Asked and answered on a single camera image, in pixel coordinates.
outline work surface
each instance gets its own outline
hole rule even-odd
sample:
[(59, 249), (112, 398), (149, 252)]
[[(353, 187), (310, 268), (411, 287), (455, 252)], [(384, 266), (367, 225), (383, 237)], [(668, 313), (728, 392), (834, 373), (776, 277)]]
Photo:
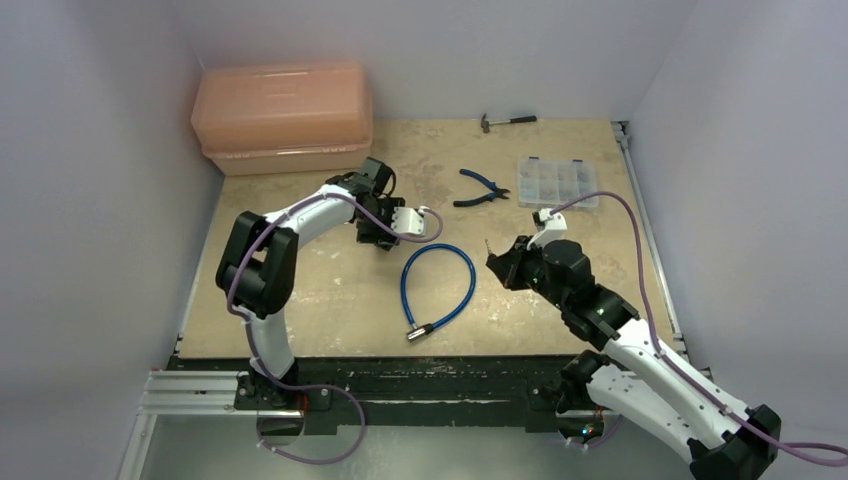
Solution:
[[(595, 165), (598, 187), (619, 193), (635, 209), (633, 189), (607, 120), (541, 120), (493, 127), (484, 135), (474, 120), (375, 122), (371, 155), (398, 176), (394, 196), (407, 206), (426, 205), (444, 217), (440, 242), (464, 250), (477, 268), (477, 289), (468, 307), (446, 327), (410, 344), (400, 303), (406, 260), (421, 245), (401, 243), (390, 252), (355, 241), (351, 225), (336, 227), (303, 246), (294, 293), (286, 305), (292, 350), (298, 356), (529, 355), (569, 354), (591, 348), (573, 337), (559, 311), (537, 294), (504, 289), (485, 267), (488, 239), (496, 253), (517, 235), (533, 234), (533, 210), (518, 206), (517, 162), (527, 156), (575, 158)], [(481, 173), (511, 200), (454, 208), (453, 200), (487, 193), (460, 168)], [(215, 271), (239, 213), (286, 207), (317, 190), (333, 172), (229, 177), (225, 180), (199, 266), (182, 358), (249, 357), (239, 319), (227, 313)], [(640, 312), (633, 233), (624, 209), (601, 199), (591, 211), (566, 211), (566, 238), (580, 242), (597, 281), (620, 293)], [(659, 283), (645, 252), (648, 296), (660, 336), (671, 341), (671, 324)], [(419, 325), (450, 312), (468, 288), (465, 262), (447, 251), (422, 255), (408, 279), (410, 306)]]

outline orange plastic container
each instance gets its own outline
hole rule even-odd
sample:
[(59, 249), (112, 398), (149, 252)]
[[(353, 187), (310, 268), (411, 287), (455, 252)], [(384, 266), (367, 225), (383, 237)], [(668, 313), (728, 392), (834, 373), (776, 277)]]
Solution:
[(357, 63), (207, 70), (191, 124), (226, 175), (358, 167), (373, 121)]

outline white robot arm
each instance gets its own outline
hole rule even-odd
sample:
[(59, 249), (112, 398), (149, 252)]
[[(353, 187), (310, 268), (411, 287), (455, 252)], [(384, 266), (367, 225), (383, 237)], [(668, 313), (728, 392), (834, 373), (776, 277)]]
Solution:
[[(620, 412), (677, 452), (695, 478), (759, 477), (776, 448), (731, 415), (777, 438), (777, 414), (765, 405), (751, 409), (717, 387), (656, 338), (648, 321), (621, 296), (595, 283), (580, 244), (561, 239), (566, 232), (561, 213), (543, 209), (533, 218), (538, 233), (519, 236), (503, 255), (490, 253), (486, 266), (505, 288), (542, 295), (560, 309), (575, 336), (601, 352), (584, 351), (563, 369), (559, 388), (548, 392), (559, 397), (557, 411), (590, 400)], [(718, 397), (723, 407), (675, 369)]]
[[(384, 250), (398, 243), (394, 235), (380, 229), (368, 216), (361, 214), (354, 203), (363, 205), (372, 217), (400, 236), (421, 237), (426, 232), (424, 207), (412, 209), (404, 200), (383, 195), (391, 171), (382, 162), (368, 158), (358, 172), (331, 178), (317, 192), (297, 204), (256, 215), (242, 213), (233, 226), (216, 283), (228, 291), (238, 265), (260, 232), (279, 221), (260, 250), (265, 260), (251, 260), (242, 274), (234, 298), (236, 309), (249, 320), (252, 339), (258, 358), (276, 378), (281, 378), (294, 363), (289, 348), (283, 307), (288, 301), (293, 285), (297, 251), (331, 228), (356, 222), (357, 241), (371, 243)], [(263, 373), (256, 358), (251, 366)]]

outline wire cutters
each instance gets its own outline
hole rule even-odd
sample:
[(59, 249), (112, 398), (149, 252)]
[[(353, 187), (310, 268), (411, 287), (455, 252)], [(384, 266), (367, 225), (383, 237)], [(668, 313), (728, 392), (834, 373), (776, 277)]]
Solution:
[(496, 198), (503, 198), (505, 200), (509, 200), (509, 197), (506, 196), (506, 194), (509, 193), (509, 190), (505, 188), (498, 188), (495, 182), (489, 181), (489, 179), (487, 179), (483, 175), (480, 175), (477, 172), (472, 172), (471, 170), (466, 170), (464, 168), (459, 171), (459, 174), (477, 180), (478, 182), (488, 187), (489, 190), (492, 191), (492, 193), (488, 193), (486, 195), (483, 195), (482, 197), (477, 197), (472, 200), (456, 200), (453, 202), (454, 207), (473, 207), (474, 205), (480, 205), (483, 202), (491, 202)]

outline white wall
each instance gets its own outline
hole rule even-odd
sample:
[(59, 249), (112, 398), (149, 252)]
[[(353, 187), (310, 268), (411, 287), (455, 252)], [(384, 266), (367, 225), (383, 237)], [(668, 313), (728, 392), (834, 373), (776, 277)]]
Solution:
[[(631, 124), (694, 362), (784, 439), (843, 445), (846, 23), (840, 0), (701, 1)], [(787, 458), (769, 478), (845, 475)]]
[(696, 0), (173, 0), (207, 67), (358, 59), (381, 117), (629, 118)]
[(220, 178), (155, 0), (0, 6), (0, 477), (117, 473)]

